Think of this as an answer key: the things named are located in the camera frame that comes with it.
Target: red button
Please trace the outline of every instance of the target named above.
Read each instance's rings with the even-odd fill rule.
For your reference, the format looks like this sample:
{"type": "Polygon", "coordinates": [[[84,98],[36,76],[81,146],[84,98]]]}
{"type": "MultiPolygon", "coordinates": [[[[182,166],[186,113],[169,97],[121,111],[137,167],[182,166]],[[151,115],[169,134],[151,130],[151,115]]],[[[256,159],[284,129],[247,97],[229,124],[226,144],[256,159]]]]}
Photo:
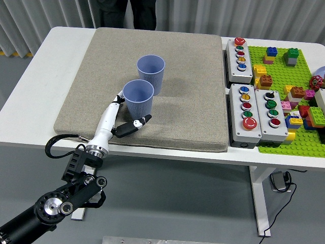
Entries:
{"type": "Polygon", "coordinates": [[[247,130],[252,130],[257,126],[257,121],[252,117],[247,117],[243,119],[243,126],[247,130]]]}
{"type": "Polygon", "coordinates": [[[278,128],[281,124],[281,121],[278,120],[277,118],[273,118],[269,121],[269,125],[273,128],[278,128]]]}
{"type": "Polygon", "coordinates": [[[242,46],[245,43],[245,39],[241,37],[236,37],[235,38],[235,44],[238,46],[242,46]]]}
{"type": "Polygon", "coordinates": [[[237,52],[236,57],[244,57],[245,53],[244,52],[237,52]]]}
{"type": "Polygon", "coordinates": [[[246,111],[246,110],[250,110],[252,108],[252,105],[250,105],[250,103],[243,103],[241,105],[242,110],[246,111]]]}

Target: table leg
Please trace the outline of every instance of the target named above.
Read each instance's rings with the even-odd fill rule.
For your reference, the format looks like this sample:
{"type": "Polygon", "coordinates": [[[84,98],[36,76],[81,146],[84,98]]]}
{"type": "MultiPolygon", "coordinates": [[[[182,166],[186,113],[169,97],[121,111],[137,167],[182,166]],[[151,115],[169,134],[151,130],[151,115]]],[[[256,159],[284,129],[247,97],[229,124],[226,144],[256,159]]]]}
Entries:
{"type": "MultiPolygon", "coordinates": [[[[264,230],[270,227],[262,182],[274,170],[275,168],[249,166],[250,180],[254,197],[257,231],[259,236],[264,236],[264,230]]],[[[271,236],[270,230],[267,230],[265,232],[265,236],[271,236]]]]}

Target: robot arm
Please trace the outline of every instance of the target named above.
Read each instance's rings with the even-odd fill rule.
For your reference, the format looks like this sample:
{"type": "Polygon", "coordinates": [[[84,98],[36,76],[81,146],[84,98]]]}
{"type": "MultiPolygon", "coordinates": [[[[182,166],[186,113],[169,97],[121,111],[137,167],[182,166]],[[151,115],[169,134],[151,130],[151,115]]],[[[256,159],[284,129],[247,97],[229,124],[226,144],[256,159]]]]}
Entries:
{"type": "Polygon", "coordinates": [[[102,189],[107,180],[81,172],[83,165],[101,166],[103,160],[76,149],[71,156],[62,179],[64,186],[44,194],[26,211],[0,227],[0,243],[32,243],[47,231],[56,229],[66,216],[79,207],[100,207],[105,199],[102,189]],[[98,203],[88,203],[101,191],[98,203]]]}
{"type": "Polygon", "coordinates": [[[124,102],[122,92],[103,113],[98,124],[95,136],[88,140],[79,135],[58,135],[51,138],[45,146],[45,153],[48,157],[57,159],[71,155],[70,161],[62,176],[67,184],[44,194],[37,202],[26,211],[0,227],[0,244],[29,244],[33,243],[47,231],[56,229],[66,216],[72,214],[80,207],[98,208],[103,205],[106,195],[103,188],[107,180],[102,176],[95,176],[82,172],[84,165],[100,168],[104,157],[108,154],[108,141],[115,135],[117,138],[129,135],[146,124],[151,115],[135,121],[125,123],[114,128],[119,105],[124,102]],[[68,137],[79,137],[82,141],[88,142],[85,151],[79,150],[79,146],[62,156],[53,156],[50,152],[51,146],[60,139],[68,137]],[[97,203],[90,203],[89,200],[101,193],[97,203]]]}

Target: white table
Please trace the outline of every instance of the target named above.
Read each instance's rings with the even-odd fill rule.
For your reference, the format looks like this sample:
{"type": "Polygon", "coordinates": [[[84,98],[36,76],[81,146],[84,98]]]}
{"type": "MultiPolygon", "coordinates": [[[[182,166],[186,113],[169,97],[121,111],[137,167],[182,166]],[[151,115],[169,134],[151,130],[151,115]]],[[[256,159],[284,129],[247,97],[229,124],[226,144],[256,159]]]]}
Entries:
{"type": "MultiPolygon", "coordinates": [[[[56,135],[53,125],[77,74],[95,29],[55,27],[48,34],[0,112],[0,145],[44,147],[56,135]]],[[[222,38],[225,49],[228,38],[222,38]]],[[[325,47],[299,43],[247,39],[249,46],[275,46],[302,50],[311,73],[325,66],[325,47]]],[[[75,148],[77,142],[61,140],[55,146],[75,148]]],[[[275,168],[325,170],[325,159],[261,154],[257,148],[228,147],[211,153],[110,145],[110,154],[247,165],[250,167],[258,233],[268,228],[262,181],[275,168]]]]}

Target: gray floor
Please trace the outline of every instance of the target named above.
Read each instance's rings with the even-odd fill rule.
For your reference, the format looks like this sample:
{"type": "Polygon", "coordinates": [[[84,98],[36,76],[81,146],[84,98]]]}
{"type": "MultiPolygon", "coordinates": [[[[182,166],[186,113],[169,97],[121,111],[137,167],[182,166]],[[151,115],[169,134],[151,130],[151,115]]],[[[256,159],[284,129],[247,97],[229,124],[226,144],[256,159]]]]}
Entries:
{"type": "MultiPolygon", "coordinates": [[[[5,97],[29,62],[0,56],[5,97]]],[[[63,185],[67,162],[47,158],[42,148],[0,146],[0,226],[63,185]]],[[[104,205],[88,209],[83,222],[66,218],[35,243],[100,244],[105,235],[227,244],[261,239],[248,167],[109,156],[98,175],[109,182],[104,205]]],[[[263,243],[324,243],[325,174],[291,175],[297,191],[271,229],[272,237],[263,243]]],[[[273,220],[290,193],[272,192],[267,180],[264,187],[273,220]]]]}

